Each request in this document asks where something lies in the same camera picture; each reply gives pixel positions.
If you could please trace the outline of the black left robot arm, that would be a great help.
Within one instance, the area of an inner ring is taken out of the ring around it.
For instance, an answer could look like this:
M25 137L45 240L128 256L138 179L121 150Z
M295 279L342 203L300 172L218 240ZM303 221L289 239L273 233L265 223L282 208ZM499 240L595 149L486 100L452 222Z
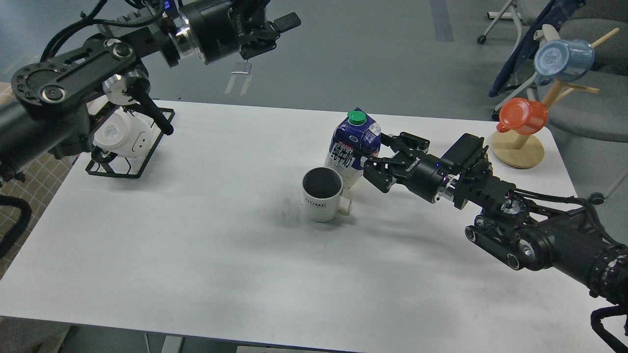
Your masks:
M130 0L133 13L97 18L101 0L58 32L39 62L18 69L14 98L1 107L1 182L25 182L24 169L45 152L56 159L92 152L98 128L130 105L165 135L174 128L150 98L142 58L159 52L170 67L198 54L204 64L239 53L248 60L276 49L301 25L296 13L272 22L266 0Z

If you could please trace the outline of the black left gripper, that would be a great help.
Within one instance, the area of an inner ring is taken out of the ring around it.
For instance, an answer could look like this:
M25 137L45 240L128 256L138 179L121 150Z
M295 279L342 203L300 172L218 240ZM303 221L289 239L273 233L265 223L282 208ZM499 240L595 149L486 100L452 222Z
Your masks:
M275 49L281 34L299 27L301 19L289 13L268 22L268 4L268 0L196 0L180 7L179 55L198 54L208 65L232 53L248 60Z

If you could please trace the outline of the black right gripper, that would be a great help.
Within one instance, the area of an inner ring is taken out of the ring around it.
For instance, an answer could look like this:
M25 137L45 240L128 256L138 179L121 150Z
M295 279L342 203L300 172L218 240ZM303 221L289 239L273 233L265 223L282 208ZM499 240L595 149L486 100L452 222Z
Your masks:
M364 178L384 194L399 184L429 203L435 203L449 172L439 158L427 154L430 141L401 132L399 135L382 134L381 144L395 152L394 156L379 158L354 150L357 159L366 159Z

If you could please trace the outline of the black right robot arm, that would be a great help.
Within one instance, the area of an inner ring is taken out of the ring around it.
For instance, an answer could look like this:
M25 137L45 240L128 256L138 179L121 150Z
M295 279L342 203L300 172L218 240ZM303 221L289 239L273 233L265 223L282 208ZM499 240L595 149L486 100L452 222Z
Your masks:
M627 247L601 225L591 201L538 194L493 174L484 138L463 134L441 157L428 154L430 141L402 132L383 135L394 156L364 161L364 178L386 193L404 185L422 199L441 198L462 209L481 208L465 236L512 270L554 267L585 285L594 298L611 303L591 313L594 332L615 352L627 347L603 326L603 319L627 315Z

